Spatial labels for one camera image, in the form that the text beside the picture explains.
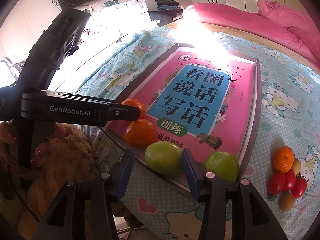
metal bolt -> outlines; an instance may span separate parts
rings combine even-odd
[[[75,183],[74,179],[67,181],[67,186],[72,186]]]
[[[108,172],[104,172],[104,173],[102,173],[102,174],[100,175],[100,177],[103,178],[103,179],[107,179],[107,178],[110,177],[110,174],[109,174]]]
[[[207,172],[205,175],[207,178],[210,178],[210,179],[213,179],[215,176],[215,174],[213,172]]]

finger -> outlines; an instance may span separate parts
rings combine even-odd
[[[51,134],[49,135],[50,138],[58,138],[58,139],[63,139],[65,137],[69,136],[69,132],[67,132],[67,130],[61,126],[61,125],[56,125],[53,128],[53,131],[51,132]]]
[[[36,157],[44,157],[49,155],[51,149],[51,145],[48,139],[46,139],[43,143],[40,143],[35,149]]]
[[[36,168],[36,167],[41,167],[41,166],[43,166],[44,165],[44,163],[45,163],[45,156],[43,156],[43,157],[40,157],[40,158],[38,158],[38,157],[34,157],[34,158],[32,158],[31,160],[30,160],[30,166],[31,166],[31,168]]]
[[[18,139],[17,130],[7,122],[0,123],[0,141],[8,144],[14,144]]]

tangerine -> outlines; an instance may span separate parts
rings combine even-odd
[[[157,130],[149,120],[138,119],[129,124],[124,137],[133,147],[145,149],[157,141]]]
[[[146,113],[146,109],[145,109],[144,105],[139,100],[137,100],[135,98],[128,98],[125,101],[123,101],[121,104],[126,105],[126,106],[135,106],[135,107],[139,108],[139,110],[140,110],[139,119],[143,118]]]
[[[294,153],[288,146],[281,146],[277,149],[272,159],[272,165],[275,171],[281,171],[283,173],[288,172],[292,168],[293,162]]]

pink comforter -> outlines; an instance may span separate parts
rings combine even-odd
[[[190,21],[231,27],[264,37],[297,52],[320,68],[320,35],[314,24],[314,27],[310,27],[311,24],[306,19],[308,15],[305,14],[304,16],[300,16],[300,18],[293,18],[291,22],[288,20],[284,23],[281,21],[281,18],[283,20],[287,19],[281,17],[281,14],[284,14],[284,12],[281,12],[280,8],[278,9],[280,15],[277,15],[274,12],[277,7],[272,9],[270,4],[267,4],[269,7],[263,6],[262,3],[260,5],[260,12],[263,17],[260,16],[260,12],[248,13],[224,4],[198,3],[188,6],[183,12],[183,18]],[[289,14],[288,7],[285,7],[285,10]],[[299,21],[302,18],[309,25],[305,23],[294,25],[294,21]]]

red cherry tomato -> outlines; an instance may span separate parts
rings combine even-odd
[[[284,174],[285,185],[283,191],[288,191],[293,189],[294,184],[296,183],[296,175],[293,171],[288,171]]]
[[[298,178],[291,191],[295,198],[301,197],[307,189],[307,180],[305,177]]]
[[[269,179],[267,190],[270,194],[277,195],[283,190],[284,185],[284,174],[281,171],[278,171]]]

